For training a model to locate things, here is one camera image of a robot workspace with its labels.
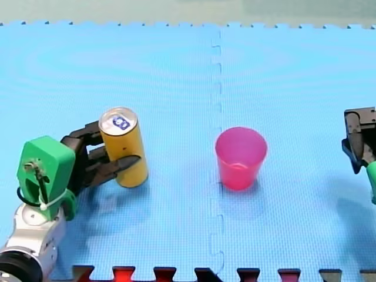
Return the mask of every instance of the pink cup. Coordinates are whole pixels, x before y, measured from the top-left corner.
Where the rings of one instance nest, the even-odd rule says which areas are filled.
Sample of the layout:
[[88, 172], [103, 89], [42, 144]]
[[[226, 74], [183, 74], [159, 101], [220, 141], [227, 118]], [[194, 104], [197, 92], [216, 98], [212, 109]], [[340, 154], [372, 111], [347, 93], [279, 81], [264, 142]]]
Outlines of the pink cup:
[[222, 132], [216, 142], [222, 184], [235, 191], [252, 186], [266, 153], [265, 139], [252, 129], [233, 127]]

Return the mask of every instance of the green robot part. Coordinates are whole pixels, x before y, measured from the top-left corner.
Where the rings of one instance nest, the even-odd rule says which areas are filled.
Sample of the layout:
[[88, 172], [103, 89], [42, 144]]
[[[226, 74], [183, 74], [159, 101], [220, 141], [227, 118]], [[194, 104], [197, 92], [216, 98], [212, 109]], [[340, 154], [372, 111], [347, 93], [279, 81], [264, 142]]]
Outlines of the green robot part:
[[367, 166], [367, 175], [372, 187], [372, 203], [376, 204], [376, 162]]
[[26, 204], [53, 220], [63, 206], [67, 220], [76, 213], [76, 197], [67, 189], [75, 164], [75, 152], [61, 142], [43, 136], [25, 143], [17, 178]]

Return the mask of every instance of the yellow can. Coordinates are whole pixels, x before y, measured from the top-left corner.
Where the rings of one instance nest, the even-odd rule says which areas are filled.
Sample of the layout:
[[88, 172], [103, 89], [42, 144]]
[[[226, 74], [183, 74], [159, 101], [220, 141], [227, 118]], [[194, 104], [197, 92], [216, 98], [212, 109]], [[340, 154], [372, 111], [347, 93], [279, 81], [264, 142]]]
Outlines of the yellow can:
[[148, 171], [136, 114], [128, 108], [108, 110], [99, 119], [99, 130], [111, 161], [129, 155], [141, 157], [134, 166], [117, 175], [118, 184], [128, 188], [142, 184]]

